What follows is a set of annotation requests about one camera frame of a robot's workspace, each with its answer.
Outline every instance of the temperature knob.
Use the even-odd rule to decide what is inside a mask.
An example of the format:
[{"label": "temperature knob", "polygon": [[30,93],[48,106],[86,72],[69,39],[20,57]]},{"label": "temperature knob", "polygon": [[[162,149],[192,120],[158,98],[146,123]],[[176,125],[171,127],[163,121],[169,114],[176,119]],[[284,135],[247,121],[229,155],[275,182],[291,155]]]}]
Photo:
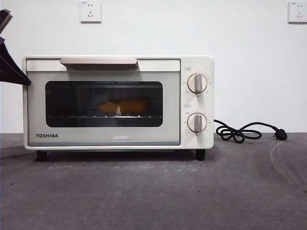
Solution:
[{"label": "temperature knob", "polygon": [[192,114],[188,118],[188,127],[194,133],[202,132],[207,126],[207,119],[202,114]]},{"label": "temperature knob", "polygon": [[207,79],[203,74],[196,73],[189,77],[188,88],[193,93],[201,93],[206,89],[206,87],[207,87]]}]

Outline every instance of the oven handle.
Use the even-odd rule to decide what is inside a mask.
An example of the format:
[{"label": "oven handle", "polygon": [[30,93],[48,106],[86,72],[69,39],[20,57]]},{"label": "oven handle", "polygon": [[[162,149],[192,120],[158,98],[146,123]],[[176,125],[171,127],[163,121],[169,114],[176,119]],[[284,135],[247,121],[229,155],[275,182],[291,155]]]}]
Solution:
[{"label": "oven handle", "polygon": [[72,58],[64,57],[60,63],[73,70],[130,70],[139,67],[136,58]]}]

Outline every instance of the bread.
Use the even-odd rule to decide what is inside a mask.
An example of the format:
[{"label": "bread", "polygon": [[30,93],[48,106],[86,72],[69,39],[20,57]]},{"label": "bread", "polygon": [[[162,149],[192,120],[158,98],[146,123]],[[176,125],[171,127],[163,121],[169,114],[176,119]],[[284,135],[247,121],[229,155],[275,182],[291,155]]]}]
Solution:
[{"label": "bread", "polygon": [[140,114],[147,110],[148,103],[144,99],[102,102],[98,109],[108,114]]}]

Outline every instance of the white wall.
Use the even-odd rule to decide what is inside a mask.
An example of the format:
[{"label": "white wall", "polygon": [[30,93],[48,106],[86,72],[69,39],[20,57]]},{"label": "white wall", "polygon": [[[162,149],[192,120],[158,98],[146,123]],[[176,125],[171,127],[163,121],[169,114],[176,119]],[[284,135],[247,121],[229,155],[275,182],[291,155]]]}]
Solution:
[{"label": "white wall", "polygon": [[[103,22],[80,24],[81,0],[2,0],[17,64],[34,54],[215,57],[215,118],[307,132],[307,25],[286,0],[103,0]],[[1,83],[1,131],[21,133],[21,86]]]}]

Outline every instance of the black rubber foot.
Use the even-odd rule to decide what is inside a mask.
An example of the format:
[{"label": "black rubber foot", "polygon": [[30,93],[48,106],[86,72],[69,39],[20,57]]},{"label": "black rubber foot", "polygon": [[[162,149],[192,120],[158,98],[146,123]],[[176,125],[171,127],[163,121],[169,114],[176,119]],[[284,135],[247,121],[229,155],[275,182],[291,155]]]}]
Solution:
[{"label": "black rubber foot", "polygon": [[44,151],[36,151],[37,161],[46,161],[47,160],[47,152]]},{"label": "black rubber foot", "polygon": [[206,150],[205,149],[196,149],[195,151],[196,153],[196,160],[198,161],[204,161],[205,160],[205,154],[206,154]]}]

